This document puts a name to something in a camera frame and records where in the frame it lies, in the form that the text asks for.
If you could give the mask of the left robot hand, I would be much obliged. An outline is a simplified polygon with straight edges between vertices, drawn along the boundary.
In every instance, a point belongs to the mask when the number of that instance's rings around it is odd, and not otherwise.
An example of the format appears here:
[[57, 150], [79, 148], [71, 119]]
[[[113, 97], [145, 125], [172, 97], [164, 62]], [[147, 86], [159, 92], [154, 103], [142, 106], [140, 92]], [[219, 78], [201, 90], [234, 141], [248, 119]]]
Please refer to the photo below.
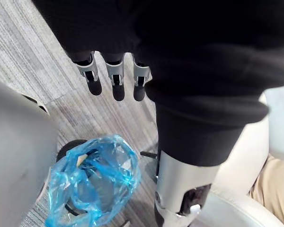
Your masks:
[[244, 127], [261, 121], [262, 93], [284, 86], [284, 0], [35, 0], [93, 95], [100, 52], [117, 101], [124, 55], [135, 100], [155, 103], [160, 227], [187, 227]]

